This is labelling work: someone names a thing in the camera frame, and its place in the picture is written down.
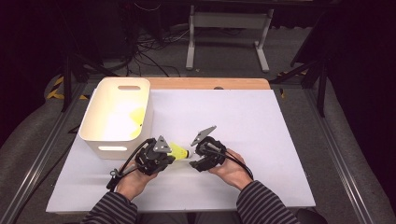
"white metal stand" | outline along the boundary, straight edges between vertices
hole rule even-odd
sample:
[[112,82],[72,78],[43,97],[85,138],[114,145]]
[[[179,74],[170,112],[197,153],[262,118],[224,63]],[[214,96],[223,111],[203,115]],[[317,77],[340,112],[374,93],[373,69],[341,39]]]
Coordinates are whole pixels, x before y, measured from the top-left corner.
[[260,65],[264,73],[269,72],[268,62],[265,59],[262,47],[265,37],[271,24],[274,10],[270,9],[267,14],[243,14],[243,13],[214,13],[214,12],[195,12],[194,6],[190,10],[190,43],[187,52],[187,70],[192,70],[194,64],[195,27],[219,27],[219,28],[245,28],[261,29],[262,36],[259,41],[255,41],[255,48],[260,60]]

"striped shirt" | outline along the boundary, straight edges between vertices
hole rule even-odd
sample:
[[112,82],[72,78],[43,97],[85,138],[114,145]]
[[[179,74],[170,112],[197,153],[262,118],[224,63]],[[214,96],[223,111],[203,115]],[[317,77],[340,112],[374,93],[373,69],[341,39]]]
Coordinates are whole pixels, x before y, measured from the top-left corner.
[[[300,223],[285,207],[279,197],[259,181],[242,189],[236,202],[237,211],[244,224],[295,224]],[[124,196],[108,192],[81,223],[135,223],[137,206]]]

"white tabletop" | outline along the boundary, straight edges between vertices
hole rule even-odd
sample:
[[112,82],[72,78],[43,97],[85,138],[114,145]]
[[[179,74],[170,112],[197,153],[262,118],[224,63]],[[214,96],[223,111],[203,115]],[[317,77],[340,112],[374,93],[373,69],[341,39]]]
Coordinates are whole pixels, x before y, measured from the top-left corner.
[[[152,90],[152,137],[184,148],[199,131],[239,154],[256,180],[276,193],[287,207],[315,206],[304,170],[273,91]],[[198,160],[194,155],[190,160]],[[109,172],[123,161],[100,159],[78,136],[47,212],[90,211],[107,192]],[[140,212],[234,210],[239,191],[189,161],[175,161],[148,183],[133,202]]]

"white plastic bin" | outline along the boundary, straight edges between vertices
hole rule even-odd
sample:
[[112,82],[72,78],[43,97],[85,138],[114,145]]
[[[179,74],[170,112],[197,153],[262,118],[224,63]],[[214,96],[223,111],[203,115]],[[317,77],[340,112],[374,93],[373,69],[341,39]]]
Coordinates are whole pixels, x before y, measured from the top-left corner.
[[102,159],[126,160],[150,138],[150,84],[139,77],[106,77],[94,91],[79,130]]

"person's arm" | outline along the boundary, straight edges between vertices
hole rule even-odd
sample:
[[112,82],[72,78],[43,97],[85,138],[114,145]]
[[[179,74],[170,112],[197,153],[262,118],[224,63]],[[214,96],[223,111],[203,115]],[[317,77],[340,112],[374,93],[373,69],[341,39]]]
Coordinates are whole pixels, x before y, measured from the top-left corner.
[[120,181],[116,192],[105,194],[81,223],[135,223],[137,206],[131,200],[143,192],[147,183],[156,176],[145,175],[138,170],[131,172]]
[[[227,149],[227,152],[245,163],[244,159],[236,152],[231,149]],[[299,223],[276,194],[261,182],[253,181],[246,171],[235,162],[227,159],[221,166],[214,167],[209,172],[218,175],[227,184],[241,190],[236,208],[244,224]]]

